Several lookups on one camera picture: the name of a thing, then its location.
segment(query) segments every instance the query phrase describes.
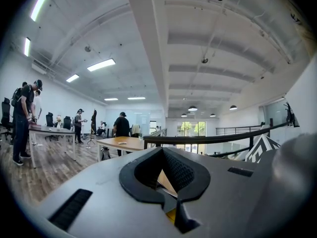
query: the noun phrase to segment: sneaker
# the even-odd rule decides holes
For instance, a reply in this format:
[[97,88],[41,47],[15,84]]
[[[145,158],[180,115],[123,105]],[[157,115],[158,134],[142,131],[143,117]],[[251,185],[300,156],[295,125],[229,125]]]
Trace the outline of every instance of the sneaker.
[[28,155],[27,153],[20,154],[21,159],[30,159],[31,155]]
[[18,166],[23,166],[23,162],[20,161],[20,160],[18,160],[18,161],[13,160],[13,162],[14,162],[15,164],[17,164]]

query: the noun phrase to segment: wooden floor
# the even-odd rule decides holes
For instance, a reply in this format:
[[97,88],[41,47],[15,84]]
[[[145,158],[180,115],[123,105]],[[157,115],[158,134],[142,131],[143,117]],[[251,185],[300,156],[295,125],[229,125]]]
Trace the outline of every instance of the wooden floor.
[[[0,167],[6,176],[12,192],[21,200],[30,205],[38,205],[48,194],[62,183],[78,174],[89,165],[97,162],[97,144],[77,144],[76,161],[72,160],[72,144],[67,143],[67,153],[63,151],[63,140],[45,140],[44,136],[37,135],[36,140],[42,146],[35,146],[34,157],[37,168],[32,166],[32,160],[23,160],[24,165],[19,167],[12,160],[13,146],[9,145],[4,136],[1,137]],[[116,150],[110,150],[112,158],[118,157]]]

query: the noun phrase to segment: black office chair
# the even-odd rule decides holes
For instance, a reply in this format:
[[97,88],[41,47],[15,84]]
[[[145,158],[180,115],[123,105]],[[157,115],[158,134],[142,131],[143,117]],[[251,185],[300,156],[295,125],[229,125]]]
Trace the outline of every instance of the black office chair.
[[70,128],[71,128],[71,118],[70,117],[65,117],[64,118],[63,128],[70,130]]
[[[53,114],[50,112],[46,115],[46,124],[48,127],[55,127],[54,123],[53,123]],[[58,141],[58,136],[55,136],[55,135],[46,136],[45,139],[47,139],[47,138],[49,138],[50,141],[52,138],[54,138]]]
[[4,98],[4,101],[2,102],[1,124],[7,131],[1,133],[0,136],[5,135],[5,139],[7,140],[8,135],[12,135],[10,131],[13,128],[13,123],[10,122],[10,100],[8,98]]

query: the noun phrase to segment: black cap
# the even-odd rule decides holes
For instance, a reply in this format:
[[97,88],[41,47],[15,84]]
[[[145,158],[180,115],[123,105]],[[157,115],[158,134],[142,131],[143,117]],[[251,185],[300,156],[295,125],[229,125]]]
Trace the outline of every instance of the black cap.
[[36,80],[35,82],[34,82],[34,84],[36,84],[36,86],[41,90],[41,91],[43,91],[43,83],[42,83],[42,81],[40,80],[40,79],[38,79],[38,80]]

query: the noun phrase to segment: man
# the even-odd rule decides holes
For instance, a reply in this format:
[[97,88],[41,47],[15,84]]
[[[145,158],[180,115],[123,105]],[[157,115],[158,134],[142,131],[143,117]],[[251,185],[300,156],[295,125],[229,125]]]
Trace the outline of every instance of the man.
[[[42,113],[42,100],[40,98],[40,94],[41,94],[40,90],[35,91],[35,97],[34,97],[34,102],[33,102],[34,110],[35,110],[34,119],[36,119],[37,121],[40,119],[40,115]],[[32,144],[37,145],[35,135],[34,135],[34,138],[32,138]]]
[[97,136],[100,136],[103,132],[106,131],[106,126],[103,121],[100,122],[101,126],[98,127]]
[[[130,135],[130,124],[129,121],[125,118],[125,112],[121,112],[120,116],[114,122],[113,132],[116,137],[129,137]],[[121,156],[121,150],[118,150],[118,156]]]
[[35,116],[34,112],[34,91],[42,90],[42,81],[36,80],[33,85],[25,85],[21,89],[21,98],[16,105],[15,114],[15,140],[13,145],[13,162],[18,166],[22,166],[23,162],[19,159],[30,159],[31,156],[25,152],[26,143],[29,135],[29,124],[32,123],[29,110],[31,110],[32,117]]
[[74,126],[75,126],[75,140],[76,140],[76,137],[78,139],[78,143],[80,144],[83,144],[84,142],[81,141],[80,139],[80,132],[81,132],[81,123],[84,121],[84,122],[87,122],[86,119],[82,120],[81,119],[81,114],[83,113],[83,110],[82,109],[79,109],[77,111],[77,114],[75,116],[75,121],[74,121]]
[[[24,86],[26,86],[28,83],[27,82],[23,82],[22,83],[22,88]],[[14,142],[14,137],[15,137],[15,107],[13,107],[13,120],[12,120],[12,124],[13,124],[13,131],[12,131],[12,135],[11,135],[11,140],[10,140],[10,145],[13,145]]]

